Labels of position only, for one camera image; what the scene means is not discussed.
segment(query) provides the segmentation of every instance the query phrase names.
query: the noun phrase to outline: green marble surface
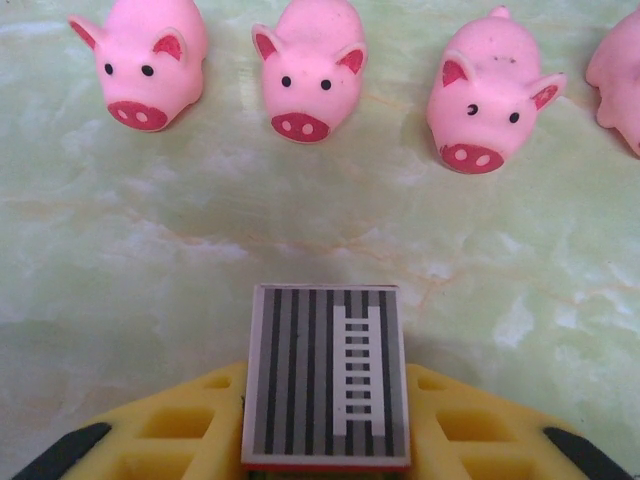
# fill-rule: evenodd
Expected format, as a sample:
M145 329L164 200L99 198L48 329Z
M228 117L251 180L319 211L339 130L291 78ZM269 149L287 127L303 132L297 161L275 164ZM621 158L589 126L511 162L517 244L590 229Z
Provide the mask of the green marble surface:
M407 359L558 415L640 473L640 160L594 120L590 54L636 0L514 0L570 76L506 167L436 161L440 53L494 2L357 0L370 63L318 146L262 110L250 27L284 0L199 1L201 102L160 134L103 106L69 13L0 3L0 477L91 415L247 356L253 285L396 283Z

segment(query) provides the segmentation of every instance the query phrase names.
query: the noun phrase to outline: pink pig toy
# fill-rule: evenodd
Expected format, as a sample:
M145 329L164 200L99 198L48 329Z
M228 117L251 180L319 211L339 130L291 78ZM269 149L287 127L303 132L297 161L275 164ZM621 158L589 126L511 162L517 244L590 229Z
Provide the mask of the pink pig toy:
M324 140L360 99L367 47L347 0L292 0L274 31L257 24L271 125L294 142Z
M193 0L116 0L104 27L69 17L93 50L107 109L128 127L165 128L202 95L207 30Z
M502 6L466 24L441 60L427 122L444 163L457 172L500 168L566 86L562 73L540 76L535 39L510 17Z
M604 37L587 67L587 82L600 90L596 120L615 128L640 155L640 7Z

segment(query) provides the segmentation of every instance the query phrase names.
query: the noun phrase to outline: black and white stripes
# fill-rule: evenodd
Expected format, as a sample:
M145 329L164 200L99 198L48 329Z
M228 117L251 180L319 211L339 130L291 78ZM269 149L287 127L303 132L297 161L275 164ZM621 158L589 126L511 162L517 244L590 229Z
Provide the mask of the black and white stripes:
M243 463L408 467L395 287L258 287L250 351Z

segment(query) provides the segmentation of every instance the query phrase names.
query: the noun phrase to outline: pig snout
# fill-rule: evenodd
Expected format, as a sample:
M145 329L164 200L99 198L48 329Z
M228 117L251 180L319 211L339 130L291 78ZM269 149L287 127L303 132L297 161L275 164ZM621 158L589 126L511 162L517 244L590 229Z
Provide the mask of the pig snout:
M107 108L116 120L136 130L160 130L168 120L167 115L161 110L138 102L114 102Z
M285 138L300 143L314 143L329 136L329 125L306 113L286 113L271 120L273 128Z
M478 145L445 145L440 154L447 166L460 173L489 173L504 164L504 158L498 152Z

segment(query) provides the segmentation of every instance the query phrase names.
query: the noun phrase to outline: pig ear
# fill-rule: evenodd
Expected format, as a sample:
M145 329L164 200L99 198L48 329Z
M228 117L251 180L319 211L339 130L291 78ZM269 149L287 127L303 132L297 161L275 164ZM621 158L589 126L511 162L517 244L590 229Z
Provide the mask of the pig ear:
M187 61L187 45L182 34L175 28L165 28L158 32L153 43L153 53L166 53L181 63Z
M476 71L471 62L458 50L447 50L442 57L442 86L452 84L456 80L473 82Z
M271 29L261 23L256 23L251 28L253 46L256 47L258 55L263 61L267 60L273 53L282 51L282 42Z
M89 45L91 50L94 50L96 45L99 45L104 39L104 30L85 18L78 15L71 15L68 22L73 31L76 32L87 45Z
M566 86L567 76L564 73L553 73L531 83L529 96L536 104L536 108L543 110L562 94Z
M347 45L336 54L335 60L336 65L345 65L357 75L367 65L367 46L362 42Z

